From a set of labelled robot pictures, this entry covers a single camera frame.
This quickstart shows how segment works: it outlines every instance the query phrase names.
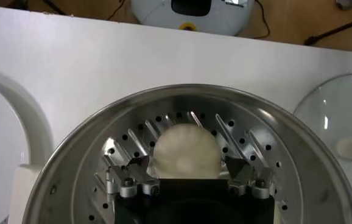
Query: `screw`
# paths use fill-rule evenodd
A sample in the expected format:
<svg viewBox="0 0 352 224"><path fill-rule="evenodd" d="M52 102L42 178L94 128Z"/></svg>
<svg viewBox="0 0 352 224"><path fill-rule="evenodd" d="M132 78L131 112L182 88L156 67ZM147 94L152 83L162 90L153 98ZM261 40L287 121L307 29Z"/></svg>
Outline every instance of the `screw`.
<svg viewBox="0 0 352 224"><path fill-rule="evenodd" d="M134 184L134 180L131 177L128 177L124 180L124 184L129 187Z"/></svg>
<svg viewBox="0 0 352 224"><path fill-rule="evenodd" d="M158 186L153 186L150 189L150 194L153 196L157 196L160 193L160 188Z"/></svg>
<svg viewBox="0 0 352 224"><path fill-rule="evenodd" d="M230 186L229 193L232 196L238 196L238 194L239 194L238 188Z"/></svg>

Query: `black cable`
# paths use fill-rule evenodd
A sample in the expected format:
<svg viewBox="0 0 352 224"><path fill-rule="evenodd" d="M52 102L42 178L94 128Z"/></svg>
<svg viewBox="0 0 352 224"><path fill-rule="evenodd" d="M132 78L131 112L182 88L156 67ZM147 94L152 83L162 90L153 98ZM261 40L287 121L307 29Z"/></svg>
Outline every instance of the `black cable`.
<svg viewBox="0 0 352 224"><path fill-rule="evenodd" d="M271 34L271 30L269 29L269 25L267 23L267 20L266 20L266 14L264 12L264 6L262 6L261 2L259 0L255 0L257 2L257 4L259 4L260 6L260 9L261 9L261 15L262 15L262 21L264 23L264 25L266 25L266 28L267 28L267 34L263 35L263 36L259 36L259 37L254 37L253 39L262 39L262 38L265 38L265 37L268 37L270 34Z"/></svg>
<svg viewBox="0 0 352 224"><path fill-rule="evenodd" d="M123 4L125 4L125 1L126 1L126 0L122 0L122 3L121 3L121 4L118 6L118 8L116 8L116 10L108 17L107 20L110 20L112 17L115 16L115 14L119 11L119 9L122 8Z"/></svg>
<svg viewBox="0 0 352 224"><path fill-rule="evenodd" d="M66 16L67 14L62 11L58 6L56 6L51 0L43 0L44 3L46 3L52 10L56 11L60 15Z"/></svg>
<svg viewBox="0 0 352 224"><path fill-rule="evenodd" d="M307 45L307 46L310 46L310 45L313 45L315 44L316 42L318 42L319 40L321 39L324 39L325 37L328 37L328 36L331 36L333 34L336 34L336 33L339 33L343 30L347 30L349 28L352 27L352 22L346 24L346 25L343 25L343 26L340 26L336 29L333 29L333 30L330 30L326 33L323 33L321 35L318 35L318 36L311 36L309 38L307 38L307 40L304 41L304 45Z"/></svg>

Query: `wooden floor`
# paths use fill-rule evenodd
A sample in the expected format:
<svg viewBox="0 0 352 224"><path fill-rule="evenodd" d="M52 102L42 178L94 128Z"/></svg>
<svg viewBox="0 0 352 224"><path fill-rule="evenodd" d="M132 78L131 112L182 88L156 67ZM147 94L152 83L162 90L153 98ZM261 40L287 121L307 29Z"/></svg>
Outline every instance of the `wooden floor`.
<svg viewBox="0 0 352 224"><path fill-rule="evenodd" d="M11 0L0 0L0 6ZM120 5L121 0L51 0L67 14L78 17L107 19ZM260 0L264 6L271 35L265 40L303 44L311 35L318 35L343 24L352 22L352 9L339 10L334 0ZM28 0L29 10L55 13L43 0ZM112 18L113 21L138 23L130 11L130 1ZM248 27L240 37L264 35L261 9L253 8ZM315 46L352 51L352 28L319 41Z"/></svg>

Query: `white machine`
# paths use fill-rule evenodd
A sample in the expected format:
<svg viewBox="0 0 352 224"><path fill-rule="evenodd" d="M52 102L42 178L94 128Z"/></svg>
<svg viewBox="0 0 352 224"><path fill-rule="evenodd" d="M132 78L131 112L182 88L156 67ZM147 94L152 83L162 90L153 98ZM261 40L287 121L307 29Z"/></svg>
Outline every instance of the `white machine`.
<svg viewBox="0 0 352 224"><path fill-rule="evenodd" d="M141 24L236 35L248 23L254 0L132 0Z"/></svg>

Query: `white table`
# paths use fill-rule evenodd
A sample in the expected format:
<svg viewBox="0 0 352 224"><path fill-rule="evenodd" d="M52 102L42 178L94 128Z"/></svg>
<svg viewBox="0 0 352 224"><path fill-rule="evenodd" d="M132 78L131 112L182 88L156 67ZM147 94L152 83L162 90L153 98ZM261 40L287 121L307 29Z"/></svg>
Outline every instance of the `white table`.
<svg viewBox="0 0 352 224"><path fill-rule="evenodd" d="M0 8L0 92L23 120L34 164L86 117L140 90L225 85L293 111L349 72L352 52Z"/></svg>

